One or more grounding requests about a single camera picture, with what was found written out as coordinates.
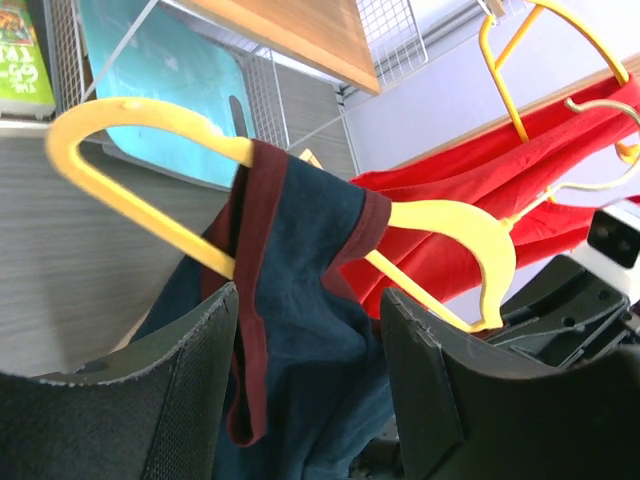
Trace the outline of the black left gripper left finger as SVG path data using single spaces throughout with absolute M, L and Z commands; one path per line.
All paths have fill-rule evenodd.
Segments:
M 237 318 L 229 283 L 79 372 L 2 374 L 2 478 L 210 478 Z

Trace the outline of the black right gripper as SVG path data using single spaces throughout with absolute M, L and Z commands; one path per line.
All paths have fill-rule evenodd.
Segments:
M 554 368 L 639 344 L 628 297 L 568 256 L 554 257 L 501 307 L 495 347 Z

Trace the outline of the navy blue tank top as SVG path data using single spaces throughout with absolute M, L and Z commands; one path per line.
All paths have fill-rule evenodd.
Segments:
M 393 409 L 379 327 L 341 266 L 390 204 L 264 142 L 205 238 L 234 259 L 238 327 L 215 479 L 345 479 Z

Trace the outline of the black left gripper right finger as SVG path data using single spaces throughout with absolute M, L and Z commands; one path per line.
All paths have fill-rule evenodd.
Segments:
M 381 301 L 409 479 L 635 479 L 639 349 L 560 370 L 494 347 L 390 289 Z

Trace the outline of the red tank top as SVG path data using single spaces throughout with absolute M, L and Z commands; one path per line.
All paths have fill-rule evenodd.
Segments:
M 625 85 L 605 79 L 572 96 L 577 103 L 607 99 L 639 113 L 639 81 Z M 447 199 L 485 210 L 497 219 L 518 213 L 568 170 L 591 154 L 636 131 L 635 123 L 613 109 L 575 114 L 562 101 L 523 120 L 529 141 L 504 125 L 408 166 L 361 174 L 351 180 L 396 202 Z M 517 267 L 569 250 L 587 235 L 595 208 L 544 201 L 511 230 Z M 388 229 L 377 247 L 424 290 L 442 303 L 481 283 L 472 254 L 454 240 L 429 232 Z M 379 318 L 383 290 L 394 284 L 365 260 L 342 267 L 358 300 Z

